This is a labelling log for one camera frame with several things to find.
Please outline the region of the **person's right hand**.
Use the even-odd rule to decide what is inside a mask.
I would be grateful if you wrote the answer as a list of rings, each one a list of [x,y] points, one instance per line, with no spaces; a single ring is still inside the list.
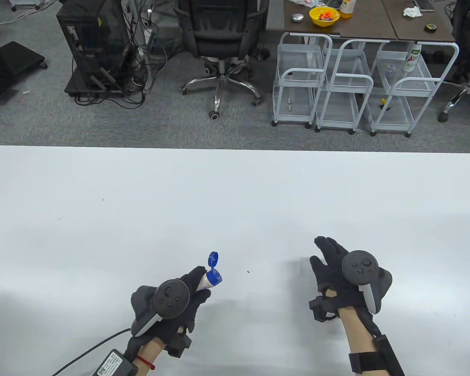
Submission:
[[[381,301],[392,285],[392,274],[381,268],[376,258],[364,250],[348,252],[333,238],[318,236],[315,245],[323,254],[310,257],[318,292],[309,302],[317,321],[337,317],[347,307],[367,309],[372,315],[381,310]]]

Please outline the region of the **person's left hand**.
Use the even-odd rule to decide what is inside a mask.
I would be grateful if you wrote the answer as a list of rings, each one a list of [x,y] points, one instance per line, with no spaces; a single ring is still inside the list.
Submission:
[[[163,282],[159,287],[140,286],[131,295],[135,319],[124,357],[137,359],[142,347],[151,340],[160,340],[169,356],[180,358],[192,340],[187,336],[195,328],[199,306],[210,297],[208,289],[196,290],[206,274],[203,266]]]

